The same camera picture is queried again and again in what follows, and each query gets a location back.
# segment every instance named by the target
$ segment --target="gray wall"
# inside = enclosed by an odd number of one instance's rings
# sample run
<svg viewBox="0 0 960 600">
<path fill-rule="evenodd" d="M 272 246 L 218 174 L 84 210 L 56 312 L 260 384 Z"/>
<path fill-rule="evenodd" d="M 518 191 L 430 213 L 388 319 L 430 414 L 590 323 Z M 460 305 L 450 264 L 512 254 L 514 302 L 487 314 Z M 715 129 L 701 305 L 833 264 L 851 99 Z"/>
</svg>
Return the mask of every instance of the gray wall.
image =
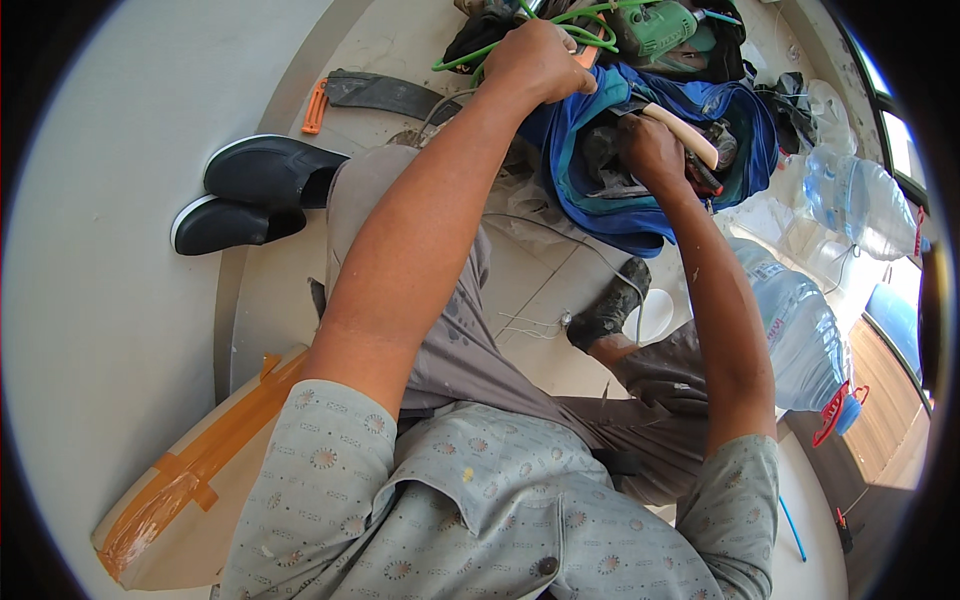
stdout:
<svg viewBox="0 0 960 600">
<path fill-rule="evenodd" d="M 6 240 L 4 383 L 29 484 L 91 597 L 147 597 L 113 583 L 89 535 L 213 406 L 220 255 L 178 256 L 170 225 L 329 4 L 127 0 L 37 134 Z"/>
</svg>

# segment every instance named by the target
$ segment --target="patterned shirt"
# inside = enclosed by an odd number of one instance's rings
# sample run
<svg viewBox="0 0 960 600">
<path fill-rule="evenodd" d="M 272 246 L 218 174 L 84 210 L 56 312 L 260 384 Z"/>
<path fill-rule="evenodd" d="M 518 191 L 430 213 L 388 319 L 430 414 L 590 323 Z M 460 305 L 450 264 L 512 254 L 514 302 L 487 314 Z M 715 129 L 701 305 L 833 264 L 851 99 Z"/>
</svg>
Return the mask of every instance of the patterned shirt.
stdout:
<svg viewBox="0 0 960 600">
<path fill-rule="evenodd" d="M 555 422 L 459 401 L 396 439 L 369 397 L 302 381 L 220 597 L 768 598 L 777 497 L 765 436 L 706 460 L 675 529 Z"/>
</svg>

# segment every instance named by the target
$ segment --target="gray cable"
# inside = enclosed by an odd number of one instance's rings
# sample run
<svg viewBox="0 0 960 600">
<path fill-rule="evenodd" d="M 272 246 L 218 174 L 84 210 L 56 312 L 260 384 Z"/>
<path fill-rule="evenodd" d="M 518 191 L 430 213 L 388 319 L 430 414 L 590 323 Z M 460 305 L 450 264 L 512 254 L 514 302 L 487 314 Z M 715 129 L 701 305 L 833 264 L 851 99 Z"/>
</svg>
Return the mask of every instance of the gray cable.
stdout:
<svg viewBox="0 0 960 600">
<path fill-rule="evenodd" d="M 440 100 L 440 102 L 438 102 L 437 104 L 433 105 L 433 108 L 431 108 L 431 109 L 430 109 L 430 112 L 427 113 L 426 118 L 423 119 L 423 125 L 420 126 L 420 131 L 417 132 L 417 139 L 420 139 L 420 138 L 423 136 L 423 132 L 426 131 L 426 126 L 427 126 L 427 125 L 430 125 L 430 119 L 433 118 L 433 115 L 437 113 L 437 110 L 439 110 L 440 107 L 442 107 L 442 106 L 443 106 L 444 104 L 446 104 L 447 102 L 453 100 L 454 98 L 459 98 L 459 97 L 461 97 L 461 96 L 466 96 L 467 94 L 472 94 L 472 93 L 475 92 L 476 90 L 477 90 L 477 88 L 476 88 L 476 87 L 473 87 L 473 88 L 471 88 L 471 89 L 461 89 L 460 91 L 455 91 L 455 92 L 453 92 L 452 94 L 450 94 L 449 96 L 444 96 L 444 97 Z"/>
<path fill-rule="evenodd" d="M 542 228 L 544 228 L 544 229 L 548 229 L 548 230 L 550 230 L 550 231 L 553 231 L 553 232 L 556 233 L 557 235 L 561 236 L 563 239 L 569 240 L 569 241 L 573 242 L 574 244 L 579 244 L 580 246 L 583 246 L 584 248 L 589 248 L 591 252 L 593 252 L 594 254 L 596 254 L 597 256 L 600 257 L 600 260 L 603 261 L 603 264 L 607 265 L 607 267 L 608 267 L 611 271 L 613 271 L 613 274 L 614 274 L 614 275 L 620 277 L 620 279 L 622 279 L 624 283 L 626 283 L 627 285 L 629 285 L 630 287 L 632 287 L 632 288 L 634 288 L 634 289 L 636 290 L 636 292 L 640 295 L 640 305 L 641 305 L 641 306 L 643 305 L 643 301 L 645 300 L 645 298 L 644 298 L 644 296 L 643 296 L 643 292 L 640 291 L 640 288 L 637 287 L 637 285 L 636 285 L 635 283 L 633 283 L 632 281 L 630 281 L 628 278 L 624 277 L 624 275 L 621 274 L 619 271 L 617 271 L 617 270 L 613 267 L 613 265 L 610 264 L 610 261 L 607 260 L 606 256 L 604 256 L 603 254 L 601 254 L 600 251 L 598 251 L 597 249 L 595 249 L 593 246 L 591 246 L 591 245 L 588 244 L 587 242 L 584 242 L 584 241 L 581 241 L 581 240 L 572 238 L 572 237 L 570 237 L 569 235 L 566 235 L 565 233 L 560 233 L 559 231 L 557 231 L 556 229 L 548 226 L 548 225 L 545 224 L 545 223 L 540 223 L 539 221 L 534 221 L 533 219 L 527 219 L 526 217 L 517 217 L 516 215 L 507 214 L 507 213 L 505 213 L 505 212 L 485 212 L 485 213 L 483 213 L 483 216 L 484 216 L 484 217 L 508 217 L 508 218 L 510 218 L 510 219 L 518 219 L 519 221 L 524 221 L 524 222 L 526 222 L 526 223 L 532 223 L 532 224 L 534 224 L 534 225 L 536 225 L 536 226 L 538 226 L 538 227 L 542 227 Z M 639 315 L 636 316 L 636 339 L 634 340 L 634 343 L 637 344 L 638 346 L 639 346 L 639 344 L 640 344 L 640 316 L 639 316 Z"/>
</svg>

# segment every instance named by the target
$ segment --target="large water jug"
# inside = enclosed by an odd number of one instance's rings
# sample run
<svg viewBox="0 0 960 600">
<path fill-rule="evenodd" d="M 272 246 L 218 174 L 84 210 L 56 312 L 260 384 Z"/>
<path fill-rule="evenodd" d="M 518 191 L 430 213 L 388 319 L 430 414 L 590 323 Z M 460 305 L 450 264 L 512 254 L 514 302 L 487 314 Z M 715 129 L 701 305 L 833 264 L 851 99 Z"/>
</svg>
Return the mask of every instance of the large water jug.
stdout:
<svg viewBox="0 0 960 600">
<path fill-rule="evenodd" d="M 836 429 L 843 435 L 860 414 L 850 392 L 852 366 L 833 311 L 809 277 L 784 267 L 757 242 L 729 238 L 760 308 L 767 349 L 782 409 L 816 411 L 824 429 L 814 445 Z"/>
<path fill-rule="evenodd" d="M 872 160 L 829 144 L 806 157 L 804 195 L 824 227 L 845 234 L 877 260 L 913 254 L 917 223 L 897 182 Z"/>
</svg>

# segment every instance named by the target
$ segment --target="man's arm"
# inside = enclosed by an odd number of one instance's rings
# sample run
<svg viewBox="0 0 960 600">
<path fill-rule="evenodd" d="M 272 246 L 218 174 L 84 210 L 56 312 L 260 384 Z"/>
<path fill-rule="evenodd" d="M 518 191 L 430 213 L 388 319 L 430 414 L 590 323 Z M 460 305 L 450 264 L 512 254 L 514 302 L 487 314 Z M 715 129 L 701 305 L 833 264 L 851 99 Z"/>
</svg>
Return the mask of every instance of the man's arm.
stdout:
<svg viewBox="0 0 960 600">
<path fill-rule="evenodd" d="M 620 156 L 650 189 L 677 236 L 707 380 L 705 456 L 748 434 L 774 439 L 774 376 L 750 282 L 684 178 L 684 149 L 649 117 L 620 120 Z"/>
<path fill-rule="evenodd" d="M 396 418 L 417 350 L 463 271 L 520 122 L 540 103 L 596 88 L 568 54 L 564 36 L 551 23 L 532 20 L 487 57 L 487 79 L 472 100 L 397 178 L 357 233 L 304 378 L 350 386 Z"/>
</svg>

